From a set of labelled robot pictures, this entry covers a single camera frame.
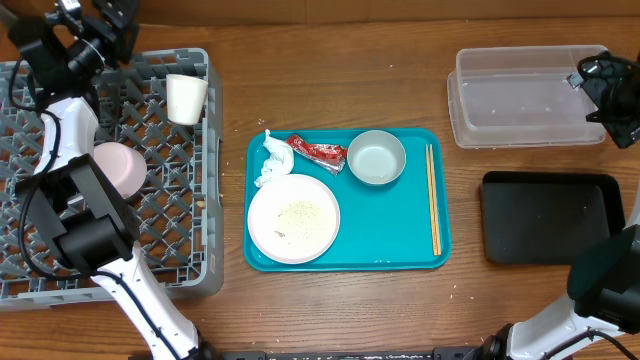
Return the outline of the white paper cup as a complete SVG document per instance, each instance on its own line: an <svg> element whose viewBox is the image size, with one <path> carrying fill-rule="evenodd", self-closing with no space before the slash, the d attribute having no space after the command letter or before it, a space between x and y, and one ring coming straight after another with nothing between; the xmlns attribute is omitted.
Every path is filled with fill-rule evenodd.
<svg viewBox="0 0 640 360"><path fill-rule="evenodd" d="M208 82L196 77L169 74L166 76L166 85L168 119L178 125L197 124L207 98Z"/></svg>

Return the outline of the small white plate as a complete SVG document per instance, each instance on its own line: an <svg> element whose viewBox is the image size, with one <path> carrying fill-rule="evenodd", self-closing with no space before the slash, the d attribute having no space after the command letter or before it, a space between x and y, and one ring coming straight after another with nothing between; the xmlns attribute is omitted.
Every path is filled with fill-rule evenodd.
<svg viewBox="0 0 640 360"><path fill-rule="evenodd" d="M137 193L145 182L146 161L133 148L106 142L95 147L93 158L124 199Z"/></svg>

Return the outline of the wooden chopstick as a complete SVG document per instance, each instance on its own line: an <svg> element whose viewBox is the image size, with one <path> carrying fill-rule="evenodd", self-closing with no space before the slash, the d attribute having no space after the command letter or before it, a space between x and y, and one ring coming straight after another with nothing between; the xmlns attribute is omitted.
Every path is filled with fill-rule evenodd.
<svg viewBox="0 0 640 360"><path fill-rule="evenodd" d="M427 176L427 186L428 186L429 206L430 206L432 247L433 247L434 256L438 256L439 255L438 235L437 235L436 214L435 214L435 207L434 207L435 205L434 205L433 185L432 185L432 176L431 176L432 167L431 167L430 144L425 145L425 159L426 159L426 176Z"/></svg>
<svg viewBox="0 0 640 360"><path fill-rule="evenodd" d="M440 240L440 226L438 215L438 202L437 202L437 187L435 177L435 163L433 146L428 145L427 154L429 155L429 187L431 190L431 215L432 215L432 227L433 227L433 250L435 256L440 256L442 253L442 246Z"/></svg>

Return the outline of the white napkin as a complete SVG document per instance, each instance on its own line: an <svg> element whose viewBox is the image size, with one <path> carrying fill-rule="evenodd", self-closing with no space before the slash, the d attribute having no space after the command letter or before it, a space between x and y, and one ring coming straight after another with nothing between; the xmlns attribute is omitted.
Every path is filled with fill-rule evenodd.
<svg viewBox="0 0 640 360"><path fill-rule="evenodd" d="M258 188L281 176L290 174L294 167L294 151L285 141L271 136L269 129L265 130L263 147L269 152L269 158L264 161L260 176L254 181Z"/></svg>

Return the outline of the grey metal bowl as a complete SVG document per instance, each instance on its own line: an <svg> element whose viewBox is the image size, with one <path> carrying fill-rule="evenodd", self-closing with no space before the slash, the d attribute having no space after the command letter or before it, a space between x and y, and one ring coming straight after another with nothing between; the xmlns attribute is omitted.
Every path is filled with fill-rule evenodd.
<svg viewBox="0 0 640 360"><path fill-rule="evenodd" d="M361 182L381 186L395 181L406 166L406 151L401 141L389 132L369 130L349 144L347 164Z"/></svg>

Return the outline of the red snack wrapper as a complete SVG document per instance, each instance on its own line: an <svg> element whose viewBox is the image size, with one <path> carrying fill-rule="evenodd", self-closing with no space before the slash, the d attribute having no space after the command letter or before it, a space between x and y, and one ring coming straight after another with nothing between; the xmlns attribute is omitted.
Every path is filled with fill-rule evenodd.
<svg viewBox="0 0 640 360"><path fill-rule="evenodd" d="M344 168L348 150L340 145L312 144L297 134L291 135L286 143L298 154L316 163L332 175L338 175Z"/></svg>

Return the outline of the large white plate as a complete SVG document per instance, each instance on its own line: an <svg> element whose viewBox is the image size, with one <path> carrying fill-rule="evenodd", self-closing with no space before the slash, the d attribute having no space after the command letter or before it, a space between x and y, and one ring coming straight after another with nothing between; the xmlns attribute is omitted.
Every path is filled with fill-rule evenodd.
<svg viewBox="0 0 640 360"><path fill-rule="evenodd" d="M287 265L323 255L340 230L333 192L320 180L289 174L260 188L251 200L247 225L253 245L267 258Z"/></svg>

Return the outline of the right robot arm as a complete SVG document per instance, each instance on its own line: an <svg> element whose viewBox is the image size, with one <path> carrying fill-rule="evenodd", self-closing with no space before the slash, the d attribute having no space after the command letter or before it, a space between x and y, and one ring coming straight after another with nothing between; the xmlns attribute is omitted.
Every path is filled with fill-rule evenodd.
<svg viewBox="0 0 640 360"><path fill-rule="evenodd" d="M639 141L639 62L608 51L586 57L568 77L597 110L600 123L621 149ZM636 356L617 338L639 332L639 216L592 246L572 265L566 294L534 317L507 324L468 353L467 359L570 359L600 340L626 358Z"/></svg>

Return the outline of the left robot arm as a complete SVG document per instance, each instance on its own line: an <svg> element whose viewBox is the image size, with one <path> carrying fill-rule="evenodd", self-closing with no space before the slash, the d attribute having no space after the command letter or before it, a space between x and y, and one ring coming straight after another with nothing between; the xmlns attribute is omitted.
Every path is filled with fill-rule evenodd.
<svg viewBox="0 0 640 360"><path fill-rule="evenodd" d="M94 0L86 15L77 1L59 1L43 16L17 19L8 37L27 62L30 112L44 125L43 150L32 175L15 187L18 234L31 223L69 274L34 263L53 281L91 279L119 304L154 359L216 359L218 353L169 299L141 253L131 207L93 158L100 101L94 80L132 58L139 27L136 1Z"/></svg>

